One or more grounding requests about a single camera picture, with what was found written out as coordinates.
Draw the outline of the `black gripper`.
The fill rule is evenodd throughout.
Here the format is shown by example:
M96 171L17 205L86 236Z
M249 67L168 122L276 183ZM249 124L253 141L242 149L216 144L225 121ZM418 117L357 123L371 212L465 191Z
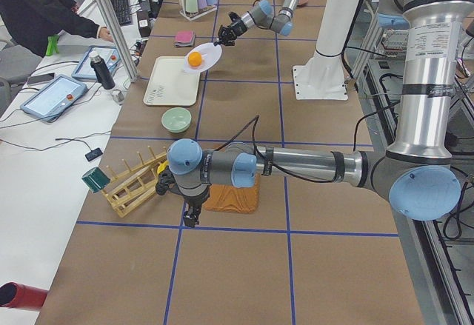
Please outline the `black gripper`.
M235 12L229 12L231 23L227 26L221 25L218 29L218 38L213 42L214 46L234 46L236 39L247 32L247 26L241 17Z
M199 225L199 216L201 214L201 208L203 204L210 197L210 185L200 186L198 193L193 196L185 195L178 187L175 185L173 190L180 196L183 197L184 202L187 205L187 209L184 212L184 225L189 228L195 228Z

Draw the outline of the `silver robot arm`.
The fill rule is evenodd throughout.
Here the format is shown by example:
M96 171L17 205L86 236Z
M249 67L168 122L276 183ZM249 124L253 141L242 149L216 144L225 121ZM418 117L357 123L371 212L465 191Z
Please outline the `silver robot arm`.
M245 34L252 27L288 36L293 29L293 15L299 0L284 0L281 9L274 13L273 6L268 0L257 1L250 10L241 16L229 12L231 23L220 26L215 46L234 46L236 39Z

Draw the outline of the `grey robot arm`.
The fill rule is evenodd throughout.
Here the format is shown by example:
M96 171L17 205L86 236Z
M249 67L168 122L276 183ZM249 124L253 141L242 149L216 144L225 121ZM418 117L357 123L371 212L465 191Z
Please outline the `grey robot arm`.
M188 227L198 223L212 185L252 187L257 175L276 171L313 183L347 182L371 190L416 221L435 220L461 203L465 188L450 168L444 137L455 94L460 26L473 10L473 0L381 0L379 9L403 16L410 27L394 142L384 153L343 154L236 141L204 150L194 140L177 140L167 151L156 192L184 198Z

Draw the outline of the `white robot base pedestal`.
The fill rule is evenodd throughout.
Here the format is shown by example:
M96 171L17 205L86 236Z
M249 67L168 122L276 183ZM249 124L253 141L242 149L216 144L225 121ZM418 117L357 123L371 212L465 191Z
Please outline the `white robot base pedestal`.
M348 99L341 57L358 3L327 0L313 57L293 67L298 100Z

